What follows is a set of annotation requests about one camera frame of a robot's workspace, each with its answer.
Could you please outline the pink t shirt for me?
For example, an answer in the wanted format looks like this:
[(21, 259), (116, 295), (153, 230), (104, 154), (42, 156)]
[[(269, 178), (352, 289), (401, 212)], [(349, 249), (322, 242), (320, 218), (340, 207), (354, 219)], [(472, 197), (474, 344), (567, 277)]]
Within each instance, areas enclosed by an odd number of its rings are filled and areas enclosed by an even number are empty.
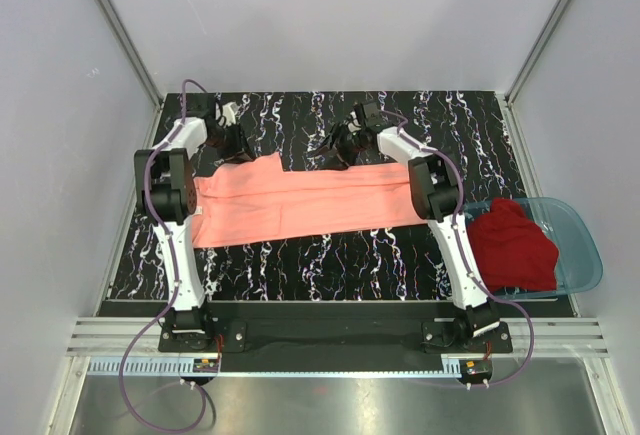
[(195, 179), (196, 248), (422, 224), (398, 163), (285, 171), (278, 153)]

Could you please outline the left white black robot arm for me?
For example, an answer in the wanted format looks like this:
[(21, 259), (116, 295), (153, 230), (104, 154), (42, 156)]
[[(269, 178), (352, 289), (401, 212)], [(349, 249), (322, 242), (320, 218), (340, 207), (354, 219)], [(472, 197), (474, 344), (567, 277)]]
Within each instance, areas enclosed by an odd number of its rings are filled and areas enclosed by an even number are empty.
[(133, 157), (136, 206), (151, 221), (168, 280), (167, 307), (157, 317), (165, 352), (204, 351), (220, 340), (192, 241), (198, 203), (191, 159), (204, 146), (225, 162), (255, 159), (235, 117), (224, 114), (181, 118), (158, 144)]

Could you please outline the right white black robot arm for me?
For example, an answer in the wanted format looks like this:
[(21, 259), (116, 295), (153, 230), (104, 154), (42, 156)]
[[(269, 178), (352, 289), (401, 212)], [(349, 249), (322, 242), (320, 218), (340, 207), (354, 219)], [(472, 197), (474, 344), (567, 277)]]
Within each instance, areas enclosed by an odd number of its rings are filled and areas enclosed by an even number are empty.
[(500, 324), (495, 298), (482, 281), (466, 231), (461, 175), (452, 159), (419, 142), (404, 128), (388, 123), (367, 126), (338, 123), (311, 150), (313, 158), (327, 156), (330, 167), (345, 170), (358, 155), (375, 149), (403, 165), (409, 175), (411, 203), (435, 237), (458, 310), (452, 341), (466, 351), (486, 344)]

